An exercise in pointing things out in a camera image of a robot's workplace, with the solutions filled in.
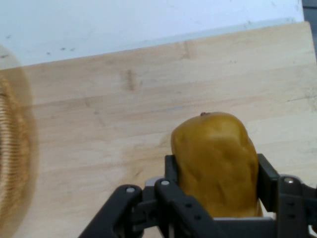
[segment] wooden surface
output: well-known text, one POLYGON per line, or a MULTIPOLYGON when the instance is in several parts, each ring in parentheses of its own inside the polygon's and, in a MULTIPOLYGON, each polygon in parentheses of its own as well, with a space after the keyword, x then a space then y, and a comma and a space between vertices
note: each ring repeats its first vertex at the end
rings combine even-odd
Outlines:
POLYGON ((316 185, 307 23, 4 74, 25 106, 33 157, 26 202, 1 237, 77 237, 117 186, 163 174, 171 131, 201 112, 233 113, 280 173, 316 185))

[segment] white surface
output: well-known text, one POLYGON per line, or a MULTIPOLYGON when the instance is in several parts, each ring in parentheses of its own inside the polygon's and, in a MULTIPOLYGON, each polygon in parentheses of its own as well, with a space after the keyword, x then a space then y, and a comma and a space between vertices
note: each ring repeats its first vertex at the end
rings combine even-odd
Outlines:
POLYGON ((301 0, 11 0, 2 68, 303 21, 301 0))

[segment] screw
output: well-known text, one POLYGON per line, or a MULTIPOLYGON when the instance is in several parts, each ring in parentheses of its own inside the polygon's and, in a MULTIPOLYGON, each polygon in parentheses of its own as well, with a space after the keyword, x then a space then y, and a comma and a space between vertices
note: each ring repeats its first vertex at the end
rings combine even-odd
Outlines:
POLYGON ((294 180, 293 180, 292 178, 285 178, 285 179, 284 179, 284 182, 286 182, 286 183, 293 183, 294 180))
POLYGON ((132 193, 134 191, 135 191, 135 189, 133 187, 129 187, 126 189, 126 192, 129 192, 129 193, 132 193))
POLYGON ((169 181, 167 180, 163 180, 162 182, 160 182, 162 185, 169 185, 169 181))

